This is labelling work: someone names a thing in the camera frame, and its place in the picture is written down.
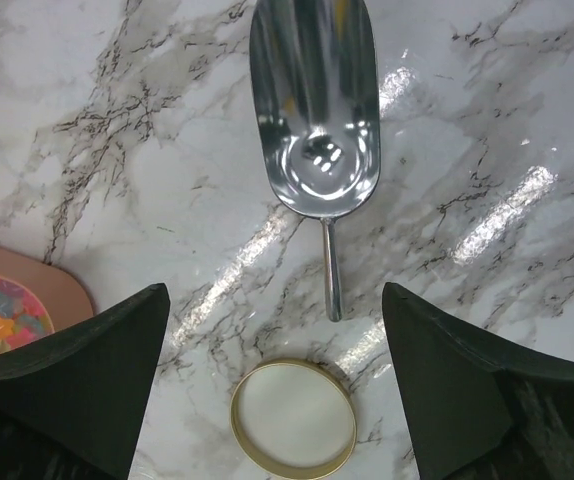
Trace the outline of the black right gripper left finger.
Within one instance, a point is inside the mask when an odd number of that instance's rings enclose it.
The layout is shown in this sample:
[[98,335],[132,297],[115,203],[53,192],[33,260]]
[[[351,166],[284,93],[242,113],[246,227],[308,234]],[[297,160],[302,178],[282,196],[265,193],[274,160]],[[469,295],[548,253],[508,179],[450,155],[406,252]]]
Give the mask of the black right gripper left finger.
[[151,285],[0,355],[0,479],[125,479],[170,311]]

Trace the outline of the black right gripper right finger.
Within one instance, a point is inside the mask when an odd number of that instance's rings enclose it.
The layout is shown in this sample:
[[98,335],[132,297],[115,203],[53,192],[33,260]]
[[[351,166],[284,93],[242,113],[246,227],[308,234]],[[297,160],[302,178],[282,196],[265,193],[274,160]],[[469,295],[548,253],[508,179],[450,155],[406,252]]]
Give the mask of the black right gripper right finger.
[[399,284],[382,312],[423,479],[574,479],[574,362],[458,319]]

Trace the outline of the silver metal scoop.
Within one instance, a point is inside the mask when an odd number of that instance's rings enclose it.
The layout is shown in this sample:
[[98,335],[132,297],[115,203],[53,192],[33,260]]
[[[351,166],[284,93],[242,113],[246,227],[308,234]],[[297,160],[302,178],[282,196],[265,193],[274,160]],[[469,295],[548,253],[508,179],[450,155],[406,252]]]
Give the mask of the silver metal scoop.
[[375,42],[362,1],[259,1],[249,37],[256,122],[271,189],[322,224],[328,318],[343,317],[335,224],[381,172]]

